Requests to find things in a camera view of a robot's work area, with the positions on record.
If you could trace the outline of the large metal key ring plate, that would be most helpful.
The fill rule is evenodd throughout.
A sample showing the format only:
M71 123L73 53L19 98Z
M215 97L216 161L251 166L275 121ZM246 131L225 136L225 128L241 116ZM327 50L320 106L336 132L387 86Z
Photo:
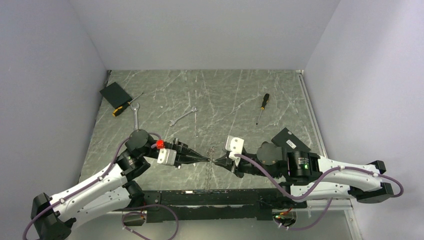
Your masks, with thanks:
M211 180L212 169L213 169L213 165L214 165L214 153L215 153L215 147L212 146L207 151L207 156L209 158L209 161L208 161L207 167L206 167L206 183L205 183L206 192L209 192L210 189L211 189L210 180Z

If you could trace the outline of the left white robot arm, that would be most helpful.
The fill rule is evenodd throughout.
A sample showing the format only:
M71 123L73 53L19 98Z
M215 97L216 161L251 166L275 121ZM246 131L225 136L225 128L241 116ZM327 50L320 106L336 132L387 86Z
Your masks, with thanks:
M36 196L22 238L27 239L29 228L35 227L41 240L64 240L72 229L91 219L114 210L137 210L152 202L135 182L151 166L147 158L176 168L210 160L177 139L165 142L154 136L153 132L134 130L121 143L125 150L117 150L98 173L60 193Z

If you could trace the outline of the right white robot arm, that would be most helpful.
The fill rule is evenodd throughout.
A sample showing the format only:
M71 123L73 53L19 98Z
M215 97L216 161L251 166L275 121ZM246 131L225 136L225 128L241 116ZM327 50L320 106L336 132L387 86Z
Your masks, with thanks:
M330 198L376 204L403 193L402 187L394 193L391 183L395 180L384 175L381 161L349 164L271 142L263 142L256 153L248 153L240 138L226 143L224 149L226 154L214 164L239 178L245 174L268 178L278 190L275 200L282 208L294 201Z

